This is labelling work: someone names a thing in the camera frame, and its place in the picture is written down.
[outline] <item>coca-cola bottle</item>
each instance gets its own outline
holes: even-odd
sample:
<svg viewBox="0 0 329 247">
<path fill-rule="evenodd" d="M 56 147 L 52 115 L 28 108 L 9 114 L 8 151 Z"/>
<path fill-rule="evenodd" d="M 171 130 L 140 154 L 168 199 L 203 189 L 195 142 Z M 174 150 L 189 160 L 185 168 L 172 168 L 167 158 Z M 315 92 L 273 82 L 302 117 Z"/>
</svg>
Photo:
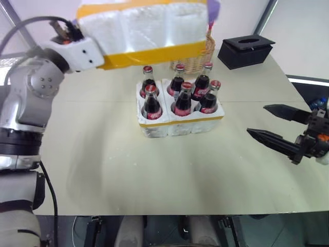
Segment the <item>coca-cola bottle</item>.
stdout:
<svg viewBox="0 0 329 247">
<path fill-rule="evenodd" d="M 144 66 L 143 68 L 144 80 L 142 89 L 139 91 L 141 97 L 145 98 L 145 88 L 147 85 L 155 85 L 154 77 L 153 77 L 153 68 L 151 66 Z M 159 89 L 156 89 L 156 94 L 159 95 Z"/>
<path fill-rule="evenodd" d="M 156 90 L 155 85 L 147 85 L 145 88 L 146 97 L 142 108 L 142 115 L 149 120 L 158 119 L 162 115 L 162 108 L 157 100 Z"/>
<path fill-rule="evenodd" d="M 210 82 L 209 88 L 210 91 L 201 98 L 197 106 L 194 108 L 194 111 L 200 111 L 202 113 L 214 113 L 217 106 L 217 93 L 221 87 L 221 83 L 217 80 Z"/>
<path fill-rule="evenodd" d="M 204 70 L 196 78 L 192 88 L 192 99 L 199 101 L 209 90 L 209 74 L 212 69 L 212 62 L 204 64 Z"/>
<path fill-rule="evenodd" d="M 178 98 L 181 89 L 181 84 L 184 82 L 184 71 L 185 71 L 184 65 L 182 64 L 176 65 L 176 74 L 167 88 L 167 92 L 171 96 L 173 96 L 175 100 Z"/>
<path fill-rule="evenodd" d="M 190 82 L 183 82 L 179 96 L 172 104 L 172 111 L 175 115 L 184 117 L 191 114 L 191 88 Z"/>
</svg>

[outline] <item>table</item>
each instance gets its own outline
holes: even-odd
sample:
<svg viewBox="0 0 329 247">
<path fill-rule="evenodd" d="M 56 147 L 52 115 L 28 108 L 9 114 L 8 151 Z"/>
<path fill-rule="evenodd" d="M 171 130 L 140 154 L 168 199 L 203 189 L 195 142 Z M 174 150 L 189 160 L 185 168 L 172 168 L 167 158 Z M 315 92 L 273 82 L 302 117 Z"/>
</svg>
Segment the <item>table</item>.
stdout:
<svg viewBox="0 0 329 247">
<path fill-rule="evenodd" d="M 276 118 L 266 104 L 307 105 L 269 56 L 229 70 L 213 58 L 226 116 L 211 132 L 149 139 L 136 118 L 141 67 L 67 75 L 54 100 L 41 155 L 59 215 L 275 214 L 329 209 L 328 168 L 293 165 L 246 129 L 294 141 L 305 126 Z M 171 77 L 168 64 L 155 77 Z M 53 213 L 46 189 L 40 215 Z"/>
</svg>

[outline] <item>foam packaging box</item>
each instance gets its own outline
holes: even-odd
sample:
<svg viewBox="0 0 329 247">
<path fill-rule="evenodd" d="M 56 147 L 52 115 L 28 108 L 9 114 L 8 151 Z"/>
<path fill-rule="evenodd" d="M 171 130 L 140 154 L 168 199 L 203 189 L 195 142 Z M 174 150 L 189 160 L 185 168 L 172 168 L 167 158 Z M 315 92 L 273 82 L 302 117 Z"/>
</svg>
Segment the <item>foam packaging box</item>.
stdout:
<svg viewBox="0 0 329 247">
<path fill-rule="evenodd" d="M 190 133 L 202 133 L 208 132 L 218 125 L 219 121 L 225 115 L 219 100 L 217 100 L 218 108 L 214 113 L 204 114 L 199 111 L 193 112 L 198 101 L 192 100 L 190 115 L 184 117 L 175 115 L 171 110 L 171 105 L 175 101 L 174 97 L 167 92 L 167 87 L 170 85 L 170 82 L 171 80 L 169 79 L 162 79 L 161 82 L 156 81 L 156 86 L 159 89 L 158 100 L 162 107 L 162 116 L 156 120 L 148 120 L 142 116 L 141 109 L 145 102 L 145 99 L 139 95 L 142 82 L 139 82 L 136 86 L 138 123 L 146 137 L 165 137 L 167 135 L 178 136 L 188 135 Z"/>
</svg>

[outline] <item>bottle cap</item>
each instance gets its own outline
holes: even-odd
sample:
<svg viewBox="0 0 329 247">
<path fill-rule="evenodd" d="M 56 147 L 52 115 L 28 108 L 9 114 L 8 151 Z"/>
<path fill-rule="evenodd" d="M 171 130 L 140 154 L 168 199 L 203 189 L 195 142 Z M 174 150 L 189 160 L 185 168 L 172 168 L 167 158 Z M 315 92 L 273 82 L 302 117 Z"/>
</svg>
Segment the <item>bottle cap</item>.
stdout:
<svg viewBox="0 0 329 247">
<path fill-rule="evenodd" d="M 152 66 L 144 66 L 143 73 L 151 73 L 153 72 Z"/>
<path fill-rule="evenodd" d="M 212 64 L 212 62 L 208 62 L 208 63 L 205 63 L 204 64 L 204 67 L 205 68 L 212 68 L 213 67 L 213 64 Z"/>
<path fill-rule="evenodd" d="M 185 70 L 185 66 L 183 64 L 178 64 L 178 65 L 176 65 L 176 70 L 177 71 L 184 71 Z"/>
<path fill-rule="evenodd" d="M 181 84 L 181 89 L 191 89 L 192 88 L 192 84 L 190 82 L 183 82 Z"/>
<path fill-rule="evenodd" d="M 213 89 L 215 89 L 215 90 L 219 90 L 220 87 L 221 87 L 221 83 L 220 83 L 220 81 L 212 80 L 210 82 L 210 87 L 213 88 Z"/>
<path fill-rule="evenodd" d="M 156 86 L 155 86 L 155 85 L 147 85 L 147 86 L 145 87 L 145 92 L 146 92 L 147 94 L 155 93 L 155 91 L 156 91 Z"/>
</svg>

